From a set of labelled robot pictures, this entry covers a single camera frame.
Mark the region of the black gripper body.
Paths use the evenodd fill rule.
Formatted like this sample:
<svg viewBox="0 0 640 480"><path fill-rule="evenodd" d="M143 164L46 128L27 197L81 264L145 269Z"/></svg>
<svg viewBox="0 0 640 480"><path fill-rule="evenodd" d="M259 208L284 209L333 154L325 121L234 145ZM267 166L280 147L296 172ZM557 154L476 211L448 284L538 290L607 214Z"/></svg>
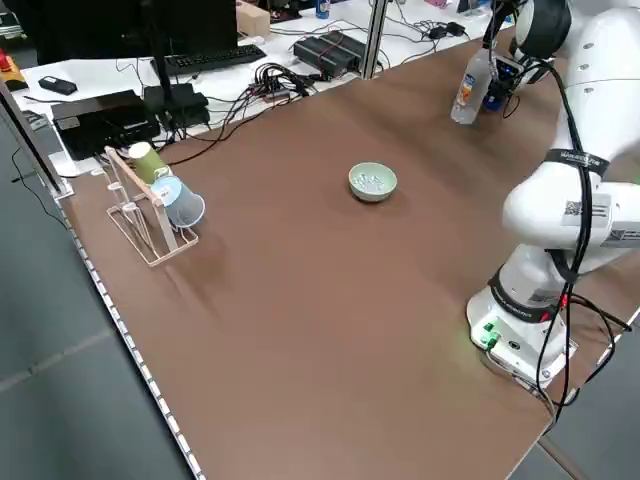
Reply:
<svg viewBox="0 0 640 480"><path fill-rule="evenodd" d="M496 58L495 67L497 77L492 80L492 95L506 97L513 94L520 82L523 66L508 58Z"/></svg>

